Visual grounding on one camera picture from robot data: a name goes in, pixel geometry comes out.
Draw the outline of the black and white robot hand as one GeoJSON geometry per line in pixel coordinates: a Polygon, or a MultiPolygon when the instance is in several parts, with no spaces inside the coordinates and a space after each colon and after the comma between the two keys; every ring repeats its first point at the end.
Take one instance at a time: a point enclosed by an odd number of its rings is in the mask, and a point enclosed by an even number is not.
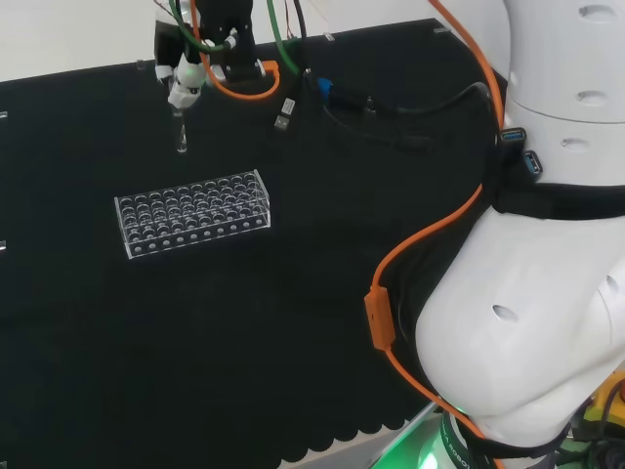
{"type": "Polygon", "coordinates": [[[208,73],[203,59],[230,71],[256,71],[251,1],[157,1],[154,70],[167,101],[182,111],[201,96],[208,73]]]}

